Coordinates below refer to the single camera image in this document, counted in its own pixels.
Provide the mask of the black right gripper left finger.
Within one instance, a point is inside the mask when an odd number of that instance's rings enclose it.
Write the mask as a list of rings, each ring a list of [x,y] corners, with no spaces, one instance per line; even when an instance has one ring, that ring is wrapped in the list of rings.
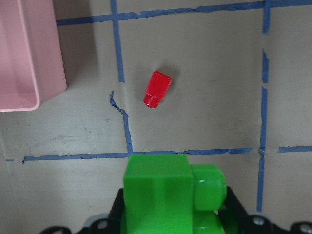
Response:
[[[120,234],[121,220],[124,212],[123,189],[119,189],[110,212],[105,215],[96,215],[87,227],[87,234]]]

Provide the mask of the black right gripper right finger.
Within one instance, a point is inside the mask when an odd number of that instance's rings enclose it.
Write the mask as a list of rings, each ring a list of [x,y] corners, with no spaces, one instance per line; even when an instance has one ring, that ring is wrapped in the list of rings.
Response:
[[[225,234],[265,234],[268,231],[268,221],[262,216],[248,214],[230,186],[227,186],[218,217]]]

